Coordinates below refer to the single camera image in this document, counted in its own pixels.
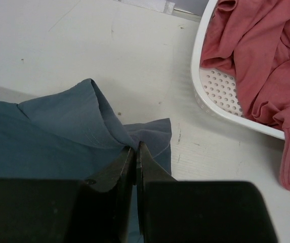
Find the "crumpled red fabric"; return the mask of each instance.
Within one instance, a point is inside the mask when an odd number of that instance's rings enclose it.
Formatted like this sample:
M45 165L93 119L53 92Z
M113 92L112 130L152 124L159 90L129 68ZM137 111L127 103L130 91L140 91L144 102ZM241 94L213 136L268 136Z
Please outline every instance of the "crumpled red fabric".
M246 118L284 131L279 177L290 190L290 0L220 0L201 66L236 77Z

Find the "garment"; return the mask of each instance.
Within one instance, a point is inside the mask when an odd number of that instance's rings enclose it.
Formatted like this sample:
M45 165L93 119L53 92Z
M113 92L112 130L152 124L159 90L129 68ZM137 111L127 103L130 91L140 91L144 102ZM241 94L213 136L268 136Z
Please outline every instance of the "garment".
M290 0L220 0L201 66L236 77L246 118L284 131L280 182L290 190Z
M169 119L123 126L87 79L56 95L20 104L0 101L0 177L83 180L140 141L171 173L171 135ZM142 242L135 190L129 242Z

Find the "white tabletop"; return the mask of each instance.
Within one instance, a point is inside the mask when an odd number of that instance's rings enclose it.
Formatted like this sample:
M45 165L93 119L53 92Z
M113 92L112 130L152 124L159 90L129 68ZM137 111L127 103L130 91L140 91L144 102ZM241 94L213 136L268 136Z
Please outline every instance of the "white tabletop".
M112 0L0 2L0 100L20 102L91 77L124 124L170 117L179 180L248 180L290 242L284 142L198 107L190 58L198 23Z

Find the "folded blue fabric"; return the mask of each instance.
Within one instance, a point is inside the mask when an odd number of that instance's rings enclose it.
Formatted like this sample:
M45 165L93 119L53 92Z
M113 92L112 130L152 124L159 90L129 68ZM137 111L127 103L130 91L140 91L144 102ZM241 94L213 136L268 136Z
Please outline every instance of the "folded blue fabric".
M0 101L0 177L85 179L140 141L170 173L171 135L169 119L123 126L95 82L86 79L20 104ZM135 188L132 199L129 242L143 242Z

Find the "plastic basket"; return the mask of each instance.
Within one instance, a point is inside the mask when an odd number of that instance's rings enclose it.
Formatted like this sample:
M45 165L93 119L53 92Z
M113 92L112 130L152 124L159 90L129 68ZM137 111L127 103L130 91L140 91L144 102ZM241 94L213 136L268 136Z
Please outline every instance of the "plastic basket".
M208 114L220 117L255 131L284 139L284 132L243 117L236 95L236 79L216 69L199 68L206 30L218 0L209 0L196 35L191 74L199 106Z

